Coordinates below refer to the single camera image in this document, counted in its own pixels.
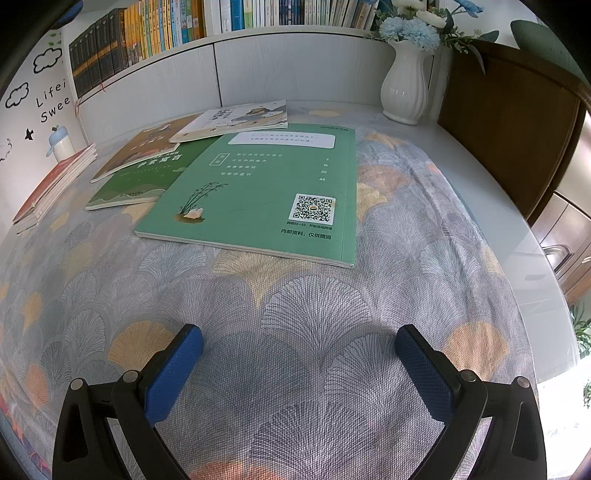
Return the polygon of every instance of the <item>blue flower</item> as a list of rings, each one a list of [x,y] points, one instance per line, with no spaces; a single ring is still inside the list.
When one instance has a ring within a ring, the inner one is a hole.
[[[388,17],[379,26],[379,33],[386,40],[398,40],[405,22],[406,20],[400,17]]]
[[[402,36],[427,51],[436,50],[441,43],[437,30],[418,18],[407,20],[404,23]]]
[[[470,15],[471,17],[478,18],[478,14],[481,14],[484,11],[484,8],[479,7],[478,5],[476,5],[473,2],[470,2],[470,0],[455,0],[455,1],[456,1],[456,3],[458,3],[462,7],[464,7],[466,12],[468,12],[468,15]]]

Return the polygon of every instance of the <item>artificial flower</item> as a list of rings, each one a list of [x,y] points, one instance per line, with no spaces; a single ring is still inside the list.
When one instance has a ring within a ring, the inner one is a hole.
[[[399,40],[405,22],[406,20],[400,17],[388,17],[379,26],[379,33],[384,40]]]
[[[392,0],[392,4],[398,10],[403,9],[405,11],[404,13],[407,13],[409,8],[414,10],[427,9],[427,0]]]
[[[456,3],[460,4],[461,7],[464,7],[468,15],[474,18],[478,18],[478,14],[481,14],[484,11],[484,8],[479,7],[470,0],[455,0]]]
[[[437,30],[419,18],[406,20],[402,28],[402,36],[429,52],[435,51],[441,43]]]
[[[433,14],[427,11],[418,11],[417,18],[420,18],[425,23],[434,26],[435,28],[443,28],[447,20],[445,18],[440,17],[439,15]]]

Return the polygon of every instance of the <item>white desk surface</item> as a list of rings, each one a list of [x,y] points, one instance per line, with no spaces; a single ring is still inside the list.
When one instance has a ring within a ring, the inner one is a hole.
[[[355,111],[368,121],[383,119],[374,106],[334,102],[288,102],[299,108]],[[555,377],[579,361],[564,295],[539,243],[513,202],[486,169],[436,123],[412,127],[380,122],[381,133],[420,147],[446,176],[480,227],[507,276],[530,339],[538,382]]]

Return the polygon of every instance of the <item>qr code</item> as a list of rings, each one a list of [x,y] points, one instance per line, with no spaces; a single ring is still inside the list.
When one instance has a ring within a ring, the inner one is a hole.
[[[289,220],[332,225],[335,216],[336,199],[319,195],[298,193],[291,207]]]

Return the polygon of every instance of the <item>screw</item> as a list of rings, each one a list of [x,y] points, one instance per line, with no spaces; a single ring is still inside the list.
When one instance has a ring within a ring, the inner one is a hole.
[[[74,380],[72,380],[72,383],[70,384],[70,388],[72,390],[78,390],[82,385],[84,385],[84,382],[82,381],[82,379],[75,378]]]
[[[530,381],[525,377],[517,377],[517,383],[523,388],[528,388],[530,386]]]
[[[137,380],[137,378],[138,373],[136,370],[127,370],[127,372],[123,374],[123,381],[125,383],[133,383]]]
[[[474,381],[476,381],[476,378],[477,378],[476,374],[472,370],[462,370],[460,372],[460,375],[467,382],[474,382]]]

